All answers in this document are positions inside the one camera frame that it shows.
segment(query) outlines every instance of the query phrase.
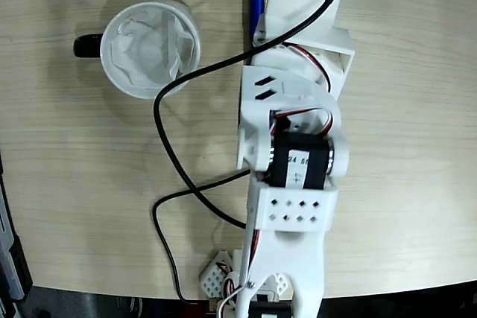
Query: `black cable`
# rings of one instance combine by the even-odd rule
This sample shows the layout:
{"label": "black cable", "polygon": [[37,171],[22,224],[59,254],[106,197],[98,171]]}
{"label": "black cable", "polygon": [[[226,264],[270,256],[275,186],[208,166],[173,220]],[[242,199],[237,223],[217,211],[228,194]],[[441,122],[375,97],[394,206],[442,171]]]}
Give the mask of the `black cable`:
{"label": "black cable", "polygon": [[303,29],[308,27],[311,23],[313,23],[316,19],[318,19],[323,13],[328,9],[328,7],[334,2],[334,0],[325,0],[323,4],[305,21],[301,22],[299,25],[295,26],[291,30],[287,31],[283,35],[278,36],[275,39],[272,39],[271,41],[260,45],[256,48],[253,48],[249,51],[244,52],[243,54],[236,55],[234,57],[231,57],[230,59],[223,60],[219,63],[215,63],[213,65],[204,67],[202,69],[198,69],[194,72],[191,72],[189,74],[185,74],[182,77],[168,83],[157,95],[156,100],[154,101],[154,120],[156,122],[156,127],[157,127],[157,132],[159,133],[159,137],[161,138],[162,144],[164,145],[165,152],[168,154],[169,159],[171,160],[172,164],[176,168],[176,171],[184,181],[184,183],[189,187],[191,192],[204,204],[210,211],[212,211],[214,214],[219,216],[221,219],[227,221],[228,223],[231,223],[234,226],[237,226],[239,228],[244,229],[245,224],[242,223],[241,221],[236,220],[233,217],[230,217],[229,215],[223,213],[220,209],[218,209],[214,204],[212,204],[195,186],[195,184],[192,182],[192,180],[189,178],[187,175],[186,171],[184,170],[183,166],[180,164],[179,159],[177,158],[174,149],[171,146],[171,143],[169,142],[167,138],[167,134],[165,133],[165,128],[162,123],[161,115],[160,115],[160,103],[161,100],[167,95],[169,91],[171,91],[174,87],[179,86],[182,83],[185,83],[186,81],[192,80],[194,78],[203,76],[205,74],[209,74],[210,72],[214,72],[220,69],[223,69],[224,67],[233,65],[234,63],[238,63],[240,61],[244,61],[249,57],[255,56],[257,54],[260,54],[263,51],[268,50],[269,48],[273,48],[276,45],[281,44],[282,42],[285,42],[286,40],[290,39],[292,36],[298,34],[301,32]]}
{"label": "black cable", "polygon": [[[248,174],[250,174],[250,171],[242,171],[240,173],[234,174],[230,177],[224,178],[217,182],[212,182],[207,185],[202,185],[198,187],[197,190],[202,191],[202,190],[216,188],[220,185],[227,184],[228,182],[232,182],[234,180],[245,177]],[[172,255],[171,248],[169,247],[167,240],[165,239],[165,236],[162,233],[162,230],[159,226],[159,219],[157,218],[157,209],[159,208],[160,205],[162,205],[163,203],[169,200],[175,199],[176,197],[182,197],[187,194],[192,194],[192,192],[193,191],[189,189],[189,190],[178,191],[177,193],[167,195],[166,197],[163,197],[162,199],[159,199],[158,201],[156,201],[151,209],[151,215],[152,215],[152,220],[154,222],[154,226],[156,227],[157,234],[159,235],[159,239],[161,240],[162,245],[164,246],[165,253],[169,260],[169,264],[171,265],[172,277],[174,279],[174,286],[176,288],[177,296],[179,297],[182,303],[186,303],[187,305],[196,305],[197,303],[194,301],[189,301],[188,299],[185,299],[182,294],[182,291],[180,290],[179,273],[177,272],[177,266],[174,260],[174,256]]]}

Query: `crumpled paper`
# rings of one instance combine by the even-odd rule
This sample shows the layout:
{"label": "crumpled paper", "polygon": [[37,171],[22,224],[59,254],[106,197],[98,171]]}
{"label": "crumpled paper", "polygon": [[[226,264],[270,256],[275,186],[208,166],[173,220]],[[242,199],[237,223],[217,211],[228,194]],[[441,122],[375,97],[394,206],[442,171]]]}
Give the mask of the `crumpled paper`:
{"label": "crumpled paper", "polygon": [[152,7],[129,16],[111,42],[111,56],[130,82],[158,89],[189,67],[194,39],[173,13]]}

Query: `white wire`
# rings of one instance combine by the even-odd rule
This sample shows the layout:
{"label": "white wire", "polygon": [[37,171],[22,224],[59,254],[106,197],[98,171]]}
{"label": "white wire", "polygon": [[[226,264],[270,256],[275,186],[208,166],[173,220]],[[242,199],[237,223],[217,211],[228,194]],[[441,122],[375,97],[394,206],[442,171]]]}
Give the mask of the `white wire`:
{"label": "white wire", "polygon": [[229,296],[227,296],[222,303],[218,306],[217,310],[217,318],[222,318],[222,311],[224,310],[225,305],[228,301],[230,301],[233,297],[240,293],[240,291],[244,290],[246,286],[237,287]]}

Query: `red wire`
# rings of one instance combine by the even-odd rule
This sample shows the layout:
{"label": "red wire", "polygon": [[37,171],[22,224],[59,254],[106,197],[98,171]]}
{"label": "red wire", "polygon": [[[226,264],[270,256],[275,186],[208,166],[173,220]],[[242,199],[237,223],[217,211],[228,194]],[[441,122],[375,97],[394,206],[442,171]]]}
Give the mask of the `red wire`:
{"label": "red wire", "polygon": [[328,93],[331,93],[331,80],[329,79],[329,75],[326,72],[326,70],[324,69],[324,67],[318,62],[316,57],[314,57],[311,52],[305,50],[304,48],[302,48],[301,46],[298,46],[297,44],[290,44],[289,46],[291,46],[293,48],[296,48],[306,58],[308,58],[310,61],[312,61],[314,63],[314,65],[317,66],[321,70],[321,72],[323,72],[323,74],[325,75],[325,78],[326,78],[326,83],[328,84]]}
{"label": "red wire", "polygon": [[295,111],[279,113],[278,115],[275,115],[275,118],[287,117],[289,115],[299,115],[300,113],[307,113],[315,109],[318,109],[318,108],[297,109]]}
{"label": "red wire", "polygon": [[320,132],[320,135],[321,136],[325,136],[326,134],[328,134],[329,130],[331,130],[331,127],[333,126],[333,116],[331,116],[329,118],[329,121],[328,123],[326,124],[326,126],[323,128],[323,130],[321,130]]}
{"label": "red wire", "polygon": [[228,268],[228,266],[227,266],[226,264],[223,264],[223,263],[221,263],[221,262],[215,262],[215,264],[217,264],[218,269],[219,269],[220,271],[222,271],[224,274],[226,274],[226,275],[229,274],[229,271],[227,271],[227,270],[225,269],[225,267]]}
{"label": "red wire", "polygon": [[253,231],[253,238],[252,238],[252,250],[250,251],[250,260],[248,265],[252,263],[253,257],[255,256],[256,248],[259,245],[259,237],[260,237],[260,231],[255,230]]}

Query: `rectangular slot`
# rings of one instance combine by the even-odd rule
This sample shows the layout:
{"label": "rectangular slot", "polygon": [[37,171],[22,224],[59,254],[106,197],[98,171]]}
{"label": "rectangular slot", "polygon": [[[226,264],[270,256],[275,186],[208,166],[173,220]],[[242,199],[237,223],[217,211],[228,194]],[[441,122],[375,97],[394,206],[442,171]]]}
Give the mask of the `rectangular slot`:
{"label": "rectangular slot", "polygon": [[256,81],[255,86],[264,86],[264,85],[266,85],[267,83],[270,83],[273,80],[275,80],[275,77],[268,76],[268,77],[266,77],[262,80]]}
{"label": "rectangular slot", "polygon": [[276,92],[274,90],[269,89],[268,91],[265,91],[265,92],[261,93],[260,95],[255,96],[255,99],[259,100],[259,101],[263,101],[263,100],[266,100],[267,98],[269,98],[269,97],[271,97],[275,94],[276,94]]}

